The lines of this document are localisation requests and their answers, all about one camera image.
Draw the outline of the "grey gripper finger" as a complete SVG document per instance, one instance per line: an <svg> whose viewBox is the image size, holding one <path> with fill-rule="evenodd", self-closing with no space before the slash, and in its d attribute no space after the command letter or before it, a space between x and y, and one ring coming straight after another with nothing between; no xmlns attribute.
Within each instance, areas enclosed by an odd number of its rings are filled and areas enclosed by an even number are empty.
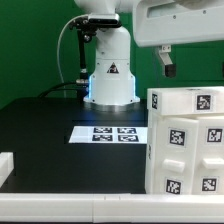
<svg viewBox="0 0 224 224"><path fill-rule="evenodd" d="M170 58L171 46L161 45L156 48L156 54L162 67L162 74L167 78L176 76L176 65Z"/></svg>

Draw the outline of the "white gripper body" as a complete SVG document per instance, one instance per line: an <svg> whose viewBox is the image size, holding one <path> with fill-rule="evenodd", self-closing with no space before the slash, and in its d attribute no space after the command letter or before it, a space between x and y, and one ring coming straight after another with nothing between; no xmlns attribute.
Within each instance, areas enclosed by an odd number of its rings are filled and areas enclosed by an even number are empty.
<svg viewBox="0 0 224 224"><path fill-rule="evenodd" d="M224 40L224 0L137 0L132 18L140 47Z"/></svg>

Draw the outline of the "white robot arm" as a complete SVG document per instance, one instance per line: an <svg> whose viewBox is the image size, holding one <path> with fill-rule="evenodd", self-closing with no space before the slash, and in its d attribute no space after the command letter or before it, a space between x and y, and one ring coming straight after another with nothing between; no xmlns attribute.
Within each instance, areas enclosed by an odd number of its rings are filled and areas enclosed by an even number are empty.
<svg viewBox="0 0 224 224"><path fill-rule="evenodd" d="M176 66L173 45L224 39L224 0L74 0L84 10L83 25L97 38L95 71L87 105L125 109L139 102L130 72L130 41L155 47L164 74Z"/></svg>

